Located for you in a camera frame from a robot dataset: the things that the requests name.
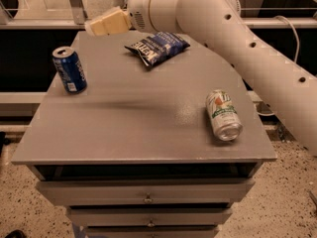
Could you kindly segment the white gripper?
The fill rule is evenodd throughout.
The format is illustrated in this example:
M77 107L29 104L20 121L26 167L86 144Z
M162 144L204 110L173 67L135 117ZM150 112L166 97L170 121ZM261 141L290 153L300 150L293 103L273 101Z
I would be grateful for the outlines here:
M150 8L152 0L128 0L129 14L119 6L107 10L100 16L85 23L85 31L90 36L105 36L128 32L133 26L139 32L155 33Z

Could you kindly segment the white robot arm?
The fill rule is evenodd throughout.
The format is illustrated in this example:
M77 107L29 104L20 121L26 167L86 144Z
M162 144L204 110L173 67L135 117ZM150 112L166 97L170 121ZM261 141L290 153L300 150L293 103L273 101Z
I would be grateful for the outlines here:
M257 37L238 0L128 0L85 23L93 36L140 32L186 34L228 63L287 130L317 155L317 77Z

